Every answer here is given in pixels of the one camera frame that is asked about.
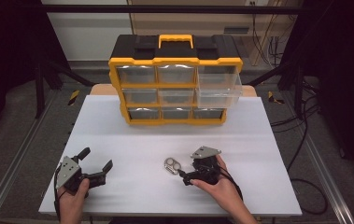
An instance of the human hand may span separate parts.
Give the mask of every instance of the human hand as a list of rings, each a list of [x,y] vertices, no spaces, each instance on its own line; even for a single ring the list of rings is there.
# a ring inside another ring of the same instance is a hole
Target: human hand
[[[220,155],[216,155],[216,157],[221,167],[221,172],[228,175],[226,163]],[[210,194],[221,208],[232,215],[237,223],[257,223],[244,205],[235,185],[224,175],[219,175],[216,185],[210,185],[199,179],[192,179],[191,183]]]
[[[89,190],[89,185],[90,180],[83,179],[75,195],[69,193],[64,186],[58,189],[61,224],[78,224],[81,222],[84,198]]]

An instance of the white table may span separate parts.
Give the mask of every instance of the white table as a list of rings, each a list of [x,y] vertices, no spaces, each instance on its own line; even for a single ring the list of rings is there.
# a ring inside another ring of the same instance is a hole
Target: white table
[[[86,213],[227,216],[209,195],[186,187],[181,177],[163,167],[164,160],[172,157],[182,170],[193,171],[190,155],[200,146],[222,150],[220,155],[253,215],[302,214],[259,97],[241,97],[228,110],[223,125],[129,126],[121,117],[118,96],[89,95],[62,158],[90,147],[92,152],[79,162],[86,174],[99,172],[113,160],[106,184],[90,190],[83,209]],[[51,180],[39,212],[54,215],[53,201]]]

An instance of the black cable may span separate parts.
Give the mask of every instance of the black cable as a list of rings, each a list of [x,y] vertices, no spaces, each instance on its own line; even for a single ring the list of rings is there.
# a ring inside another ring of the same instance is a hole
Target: black cable
[[[294,18],[293,15],[291,15],[291,14],[288,15],[288,17],[290,18],[291,21],[295,21],[296,20],[296,18]]]
[[[310,107],[306,110],[306,112],[310,112],[310,110],[311,110],[313,107],[315,107],[315,106],[318,106],[318,105],[315,104],[315,105],[310,106]],[[288,118],[288,119],[284,119],[284,120],[272,122],[272,123],[270,123],[270,126],[276,127],[276,126],[284,125],[284,124],[287,124],[287,123],[289,123],[289,122],[291,122],[291,121],[293,121],[293,120],[295,120],[295,119],[298,119],[298,117],[292,116],[292,117],[290,117],[290,118]]]
[[[290,181],[291,181],[291,182],[293,182],[293,181],[295,181],[295,182],[304,182],[304,183],[310,185],[311,187],[313,187],[313,188],[315,188],[316,190],[318,190],[319,193],[321,194],[322,198],[324,199],[324,207],[323,207],[321,210],[319,210],[319,211],[310,211],[310,210],[305,209],[305,208],[303,208],[302,206],[300,206],[301,209],[302,209],[304,212],[306,212],[306,213],[308,213],[308,214],[311,214],[311,215],[322,215],[322,214],[324,214],[324,213],[328,210],[328,200],[327,200],[327,197],[326,197],[326,195],[322,192],[322,190],[321,190],[317,185],[311,183],[310,181],[307,181],[307,180],[304,180],[304,179],[300,179],[300,178],[292,178]]]
[[[310,87],[310,86],[306,86],[306,84],[304,84],[303,90],[312,94],[312,95],[319,93],[319,89],[314,88],[314,87]]]
[[[270,37],[270,55],[274,55],[273,53],[273,37]]]
[[[57,178],[58,178],[58,174],[60,173],[61,170],[61,165],[55,170],[54,173],[54,179],[53,179],[53,185],[54,185],[54,208],[55,208],[55,213],[57,214],[57,218],[59,221],[61,221],[61,216],[60,216],[60,198],[61,196],[63,196],[63,194],[58,197],[57,194]]]
[[[263,61],[267,64],[270,64],[270,62],[266,59],[266,57],[264,57],[264,53],[262,51],[262,44],[261,41],[258,38],[258,35],[256,34],[256,14],[252,14],[252,40],[253,40],[253,44],[255,45],[255,48],[258,50],[259,54],[261,55]]]
[[[293,19],[290,18],[290,20],[292,21],[290,23],[290,25],[284,30],[284,32],[279,36],[279,38],[281,39],[282,37],[284,37],[284,35],[288,32],[288,30],[293,26],[293,24],[295,23]],[[288,38],[286,37],[285,40],[280,41],[279,43],[285,43],[288,40]]]
[[[312,91],[315,94],[319,93],[319,89],[313,87],[312,85],[310,85],[304,78],[303,78],[303,85],[304,85],[304,90],[305,91]]]
[[[318,106],[318,105],[313,105],[313,106],[311,106],[309,109],[307,109],[307,112],[309,112],[309,110],[310,110],[311,108],[314,108],[314,107],[316,107],[316,106]],[[319,111],[318,108],[316,108],[316,110],[314,110],[314,111],[312,111],[312,112],[309,112],[307,118],[310,118],[310,117],[311,117],[312,115],[314,115],[317,111]],[[287,132],[287,131],[289,131],[289,130],[292,130],[292,129],[296,128],[296,127],[299,127],[299,126],[302,125],[303,123],[304,123],[304,122],[301,121],[299,124],[296,124],[295,126],[292,126],[292,127],[288,128],[288,129],[285,129],[285,130],[282,130],[282,131],[273,131],[273,133],[284,133],[284,132]]]
[[[276,36],[276,45],[275,45],[275,52],[274,52],[274,57],[275,57],[275,66],[276,66],[276,51],[278,49],[278,37]]]
[[[298,156],[299,152],[301,151],[302,146],[303,146],[303,143],[304,143],[304,140],[305,140],[305,137],[306,137],[306,135],[307,135],[307,131],[308,131],[308,125],[307,125],[307,123],[308,123],[308,122],[307,122],[307,114],[306,114],[307,110],[305,109],[305,107],[307,106],[307,103],[308,103],[311,99],[314,99],[314,98],[316,98],[316,97],[317,97],[317,95],[310,96],[310,97],[307,98],[307,100],[304,102],[304,113],[303,113],[303,116],[304,116],[304,125],[305,125],[304,134],[303,134],[303,136],[302,136],[302,141],[301,141],[301,143],[299,144],[298,149],[296,150],[295,154],[293,155],[292,160],[290,161],[290,164],[289,164],[288,167],[287,167],[287,172],[290,171],[291,166],[293,165],[293,163],[294,163],[295,160],[296,160],[296,157]],[[323,207],[320,211],[310,211],[310,210],[308,210],[308,209],[303,208],[302,206],[300,206],[301,209],[302,209],[302,211],[304,211],[304,212],[306,212],[306,213],[309,213],[309,214],[312,214],[312,215],[322,215],[322,214],[324,214],[324,213],[327,211],[327,209],[328,209],[328,201],[327,201],[327,198],[326,198],[325,194],[322,192],[322,190],[321,190],[318,186],[316,186],[315,184],[311,183],[310,181],[307,181],[307,180],[304,180],[304,179],[299,179],[299,178],[291,178],[290,181],[291,181],[291,182],[292,182],[292,181],[300,181],[300,182],[304,182],[304,183],[306,183],[306,184],[312,186],[313,188],[315,188],[316,190],[319,191],[319,193],[321,194],[322,198],[324,199],[324,203],[325,203],[325,204],[324,204],[324,207]]]
[[[216,169],[214,169],[212,167],[209,167],[209,166],[199,165],[199,167],[205,168],[207,170],[211,170],[211,171],[217,173],[218,175],[223,175],[224,177],[226,177],[230,182],[232,182],[232,184],[234,185],[235,189],[237,190],[237,193],[240,196],[241,200],[244,201],[243,193],[241,192],[240,187],[237,185],[237,183],[235,183],[234,179],[232,178],[232,176],[230,175],[230,173],[226,169],[224,169],[223,167],[218,166],[220,169],[222,169],[227,174],[225,174],[225,173],[223,173],[221,171],[218,171],[218,170],[216,170]]]
[[[293,163],[295,162],[296,160],[296,157],[299,155],[299,152],[301,151],[302,149],[302,146],[303,146],[303,143],[304,143],[304,140],[305,140],[305,137],[307,136],[307,130],[308,130],[308,125],[307,125],[307,116],[306,116],[306,113],[305,113],[305,107],[307,105],[307,102],[309,102],[311,99],[314,99],[316,98],[317,95],[313,95],[313,96],[310,96],[309,98],[307,98],[307,100],[304,102],[304,109],[303,109],[303,116],[304,116],[304,125],[305,125],[305,128],[304,128],[304,134],[302,136],[302,141],[300,142],[299,146],[298,146],[298,149],[296,150],[295,154],[293,155],[292,157],[292,160],[290,161],[290,164],[288,165],[287,167],[287,172],[290,171],[290,168],[291,166],[293,165]]]
[[[60,197],[58,197],[58,200],[60,201],[61,197],[63,197],[63,195],[66,193],[66,190],[60,195]]]

